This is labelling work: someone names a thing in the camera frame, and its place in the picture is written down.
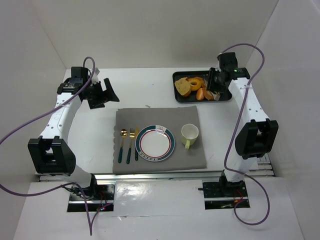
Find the silver metal tongs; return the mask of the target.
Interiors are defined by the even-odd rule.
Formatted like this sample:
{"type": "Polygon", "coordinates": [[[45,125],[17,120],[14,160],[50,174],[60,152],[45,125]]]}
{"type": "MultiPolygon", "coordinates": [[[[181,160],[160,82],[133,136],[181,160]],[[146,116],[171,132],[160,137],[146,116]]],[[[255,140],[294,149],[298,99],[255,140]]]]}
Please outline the silver metal tongs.
{"type": "Polygon", "coordinates": [[[218,102],[220,100],[220,97],[221,97],[220,93],[216,92],[216,91],[212,91],[211,93],[212,93],[212,96],[213,96],[213,100],[218,102]]]}

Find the small orange bread roll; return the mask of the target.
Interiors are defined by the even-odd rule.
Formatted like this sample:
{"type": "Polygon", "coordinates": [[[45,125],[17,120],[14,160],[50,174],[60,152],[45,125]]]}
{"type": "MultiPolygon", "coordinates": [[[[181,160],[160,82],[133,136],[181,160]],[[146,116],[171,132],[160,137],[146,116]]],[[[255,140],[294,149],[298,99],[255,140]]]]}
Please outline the small orange bread roll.
{"type": "Polygon", "coordinates": [[[205,99],[205,95],[204,95],[204,92],[205,92],[205,88],[199,88],[196,92],[196,100],[197,101],[202,101],[205,99]]]}

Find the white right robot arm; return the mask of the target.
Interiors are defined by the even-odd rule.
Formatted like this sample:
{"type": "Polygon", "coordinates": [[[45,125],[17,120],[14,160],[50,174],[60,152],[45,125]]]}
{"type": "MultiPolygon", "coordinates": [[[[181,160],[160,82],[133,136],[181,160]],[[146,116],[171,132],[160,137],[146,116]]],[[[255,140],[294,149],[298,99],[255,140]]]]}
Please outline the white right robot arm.
{"type": "Polygon", "coordinates": [[[244,186],[245,174],[273,147],[279,125],[262,109],[246,68],[210,68],[207,87],[215,100],[231,93],[239,108],[236,130],[219,178],[220,191],[231,197],[244,186]]]}

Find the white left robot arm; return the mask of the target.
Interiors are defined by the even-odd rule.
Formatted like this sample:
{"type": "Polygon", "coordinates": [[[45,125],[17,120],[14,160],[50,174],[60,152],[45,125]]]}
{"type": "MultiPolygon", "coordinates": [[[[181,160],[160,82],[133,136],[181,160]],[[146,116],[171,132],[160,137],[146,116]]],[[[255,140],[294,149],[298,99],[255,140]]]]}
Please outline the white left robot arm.
{"type": "Polygon", "coordinates": [[[86,100],[90,109],[104,107],[104,104],[118,102],[110,80],[90,83],[84,91],[78,91],[85,85],[82,78],[68,78],[57,89],[55,112],[51,115],[47,126],[38,138],[31,138],[27,144],[33,165],[38,174],[57,176],[79,186],[75,191],[83,189],[87,197],[93,197],[99,191],[95,176],[84,171],[76,164],[76,156],[68,146],[68,136],[76,112],[86,100]]]}

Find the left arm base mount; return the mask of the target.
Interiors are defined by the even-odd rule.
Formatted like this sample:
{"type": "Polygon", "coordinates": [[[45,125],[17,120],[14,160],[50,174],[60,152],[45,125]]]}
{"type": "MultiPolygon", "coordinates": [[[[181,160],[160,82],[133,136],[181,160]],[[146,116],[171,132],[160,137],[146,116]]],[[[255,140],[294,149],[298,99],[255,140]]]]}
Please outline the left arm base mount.
{"type": "MultiPolygon", "coordinates": [[[[101,212],[114,211],[114,197],[115,197],[115,184],[100,184],[95,186],[95,192],[89,193],[84,189],[87,200],[87,208],[89,212],[96,212],[100,209],[101,212]]],[[[69,200],[67,206],[68,213],[85,212],[85,201],[82,193],[77,187],[68,187],[69,200]]]]}

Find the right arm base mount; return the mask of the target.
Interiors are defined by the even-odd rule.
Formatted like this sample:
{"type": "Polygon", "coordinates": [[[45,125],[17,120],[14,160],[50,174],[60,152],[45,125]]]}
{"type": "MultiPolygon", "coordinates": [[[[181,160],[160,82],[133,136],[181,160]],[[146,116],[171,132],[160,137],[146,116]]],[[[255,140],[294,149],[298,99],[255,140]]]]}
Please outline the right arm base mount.
{"type": "Polygon", "coordinates": [[[205,210],[222,210],[250,208],[246,184],[242,181],[239,186],[223,189],[219,182],[203,182],[198,188],[203,193],[205,210]]]}

